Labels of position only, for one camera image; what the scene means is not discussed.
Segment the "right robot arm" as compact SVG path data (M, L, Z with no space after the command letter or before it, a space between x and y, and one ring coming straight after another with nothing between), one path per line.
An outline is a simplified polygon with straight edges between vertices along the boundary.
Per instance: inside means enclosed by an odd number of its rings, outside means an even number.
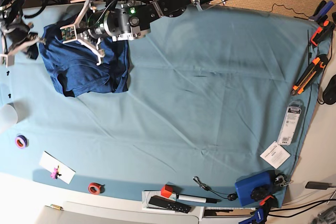
M23 13L26 0L1 0L1 64L11 66L15 55L22 52L28 59L36 60L39 43L44 40L31 29L34 24L25 23L24 19L32 19L40 15L47 7L49 0L41 0L41 8L34 14Z

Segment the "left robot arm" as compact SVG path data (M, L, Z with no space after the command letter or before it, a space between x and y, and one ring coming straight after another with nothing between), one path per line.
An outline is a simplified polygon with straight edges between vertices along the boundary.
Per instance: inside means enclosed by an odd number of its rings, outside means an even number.
M61 34L64 42L78 41L89 48L100 65L105 56L99 46L103 38L113 41L143 38L155 20L180 16L188 5L201 8L213 0L106 0L102 10L97 10L93 1L85 1L75 22L69 28L62 28Z

